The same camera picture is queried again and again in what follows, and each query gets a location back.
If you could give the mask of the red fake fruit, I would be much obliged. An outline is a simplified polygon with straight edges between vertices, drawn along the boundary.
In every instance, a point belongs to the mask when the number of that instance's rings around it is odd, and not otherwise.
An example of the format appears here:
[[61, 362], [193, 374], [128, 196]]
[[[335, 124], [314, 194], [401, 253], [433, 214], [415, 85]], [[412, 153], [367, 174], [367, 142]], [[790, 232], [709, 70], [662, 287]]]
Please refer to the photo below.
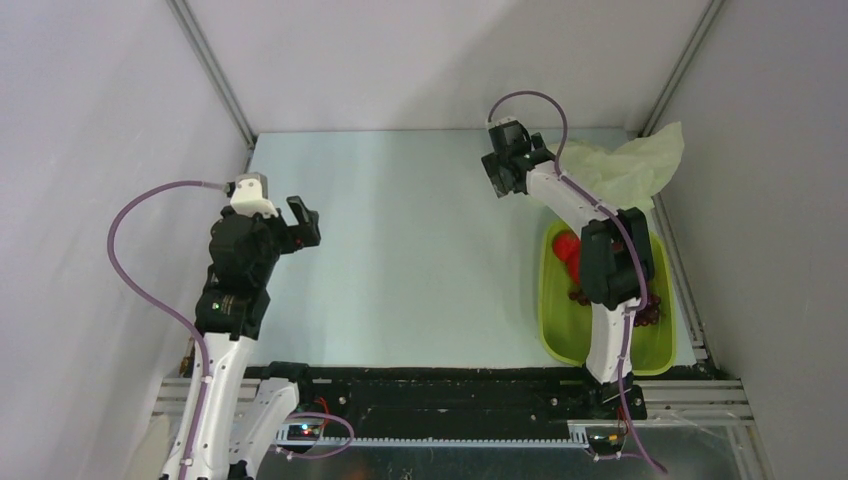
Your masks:
[[552, 252], [567, 269], [570, 279], [580, 285], [580, 256], [581, 241], [571, 231], [563, 231], [557, 234], [552, 242]]

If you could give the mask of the pale green plastic bag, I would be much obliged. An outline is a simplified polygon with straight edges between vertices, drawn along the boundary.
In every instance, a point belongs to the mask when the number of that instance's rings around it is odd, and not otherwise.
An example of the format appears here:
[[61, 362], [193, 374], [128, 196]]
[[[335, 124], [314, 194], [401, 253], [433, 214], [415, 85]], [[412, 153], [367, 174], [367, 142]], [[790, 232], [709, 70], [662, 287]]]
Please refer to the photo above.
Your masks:
[[615, 150], [584, 140], [568, 140], [560, 158], [562, 170], [593, 196], [623, 209], [654, 208], [653, 197], [668, 185], [685, 148], [682, 124], [636, 138]]

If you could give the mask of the fake grape bunch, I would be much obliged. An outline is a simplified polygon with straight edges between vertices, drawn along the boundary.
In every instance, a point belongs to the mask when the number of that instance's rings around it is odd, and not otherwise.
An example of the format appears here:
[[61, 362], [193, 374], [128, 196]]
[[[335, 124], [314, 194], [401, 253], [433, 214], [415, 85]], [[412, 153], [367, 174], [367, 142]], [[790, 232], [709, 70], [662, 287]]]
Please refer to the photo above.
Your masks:
[[[582, 289], [577, 289], [568, 293], [568, 298], [576, 302], [580, 306], [590, 306], [587, 295]], [[661, 312], [660, 306], [662, 299], [653, 293], [648, 295], [647, 306], [635, 315], [634, 324], [636, 327], [647, 327], [657, 325], [659, 323]]]

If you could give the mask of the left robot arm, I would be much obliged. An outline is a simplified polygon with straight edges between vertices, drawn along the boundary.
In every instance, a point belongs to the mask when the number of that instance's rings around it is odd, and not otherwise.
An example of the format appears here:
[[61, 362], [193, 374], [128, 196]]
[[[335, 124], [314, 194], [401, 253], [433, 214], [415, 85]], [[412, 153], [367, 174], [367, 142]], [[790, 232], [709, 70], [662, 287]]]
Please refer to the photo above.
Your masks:
[[321, 241], [318, 212], [298, 196], [286, 202], [294, 225], [268, 201], [232, 200], [211, 229], [212, 263], [195, 307], [200, 339], [163, 479], [254, 477], [286, 417], [304, 416], [315, 406], [311, 384], [272, 378], [261, 382], [246, 416], [235, 419], [241, 382], [270, 303], [273, 269], [280, 256]]

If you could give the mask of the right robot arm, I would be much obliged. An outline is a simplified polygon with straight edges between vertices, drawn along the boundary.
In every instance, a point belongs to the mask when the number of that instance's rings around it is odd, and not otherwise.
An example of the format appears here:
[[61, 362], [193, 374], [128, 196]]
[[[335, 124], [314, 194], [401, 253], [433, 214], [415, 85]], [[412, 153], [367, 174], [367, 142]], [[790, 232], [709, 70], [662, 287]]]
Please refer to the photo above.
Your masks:
[[540, 134], [518, 120], [490, 121], [486, 129], [492, 151], [481, 162], [496, 195], [528, 195], [579, 236], [579, 284], [592, 307], [585, 366], [596, 380], [583, 388], [581, 402], [591, 416], [606, 418], [622, 403], [613, 382], [632, 370], [633, 321], [648, 303], [655, 272], [646, 216], [603, 203], [561, 169]]

